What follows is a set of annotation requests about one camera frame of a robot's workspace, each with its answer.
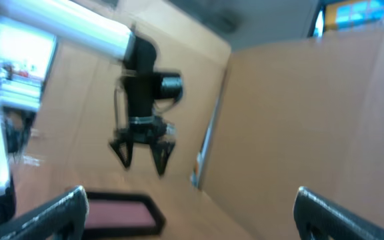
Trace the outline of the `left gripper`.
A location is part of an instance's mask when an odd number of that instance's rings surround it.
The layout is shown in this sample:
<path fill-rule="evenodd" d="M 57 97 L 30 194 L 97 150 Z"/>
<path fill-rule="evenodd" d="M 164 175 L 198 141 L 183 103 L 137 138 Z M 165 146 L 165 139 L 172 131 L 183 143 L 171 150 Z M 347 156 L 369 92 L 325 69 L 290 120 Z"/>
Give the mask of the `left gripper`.
<path fill-rule="evenodd" d="M 169 157 L 176 142 L 174 124 L 161 116 L 128 117 L 124 128 L 116 128 L 109 142 L 125 169 L 129 169 L 133 158 L 133 143 L 150 144 L 153 160 L 159 176 L 164 176 Z"/>

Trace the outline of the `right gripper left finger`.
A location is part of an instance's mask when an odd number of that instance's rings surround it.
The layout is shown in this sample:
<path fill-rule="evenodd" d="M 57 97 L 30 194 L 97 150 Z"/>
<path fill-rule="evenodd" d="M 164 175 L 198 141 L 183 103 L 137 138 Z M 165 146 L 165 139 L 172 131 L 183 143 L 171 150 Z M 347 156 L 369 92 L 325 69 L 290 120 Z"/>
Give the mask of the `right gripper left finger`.
<path fill-rule="evenodd" d="M 22 216 L 0 225 L 0 240 L 80 239 L 89 213 L 83 186 L 75 186 Z"/>

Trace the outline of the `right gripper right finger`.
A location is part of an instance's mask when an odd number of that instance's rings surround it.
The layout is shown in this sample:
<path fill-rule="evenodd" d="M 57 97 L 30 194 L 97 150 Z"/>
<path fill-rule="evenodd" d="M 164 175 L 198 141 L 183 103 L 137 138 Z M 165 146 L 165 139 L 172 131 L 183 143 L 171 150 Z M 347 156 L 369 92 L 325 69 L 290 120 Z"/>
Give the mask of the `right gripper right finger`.
<path fill-rule="evenodd" d="M 384 228 L 300 186 L 293 218 L 301 239 L 384 240 Z"/>

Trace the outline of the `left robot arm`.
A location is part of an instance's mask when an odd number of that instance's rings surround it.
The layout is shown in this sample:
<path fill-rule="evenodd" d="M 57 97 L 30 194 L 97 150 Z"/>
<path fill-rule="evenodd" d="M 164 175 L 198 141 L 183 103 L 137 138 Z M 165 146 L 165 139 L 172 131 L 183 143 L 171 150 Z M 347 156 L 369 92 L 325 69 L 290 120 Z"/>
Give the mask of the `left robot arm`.
<path fill-rule="evenodd" d="M 71 1 L 0 1 L 0 15 L 68 39 L 122 62 L 121 78 L 127 96 L 128 126 L 117 129 L 110 143 L 116 154 L 121 146 L 131 151 L 135 143 L 150 146 L 159 175 L 165 173 L 175 146 L 166 136 L 173 126 L 157 114 L 155 102 L 179 101 L 183 84 L 178 73 L 154 70 L 154 45 L 122 23 L 102 17 Z M 15 190 L 6 158 L 0 122 L 0 235 L 8 238 L 45 238 L 54 233 L 80 237 L 88 212 L 85 190 L 76 187 L 66 194 L 14 220 Z"/>

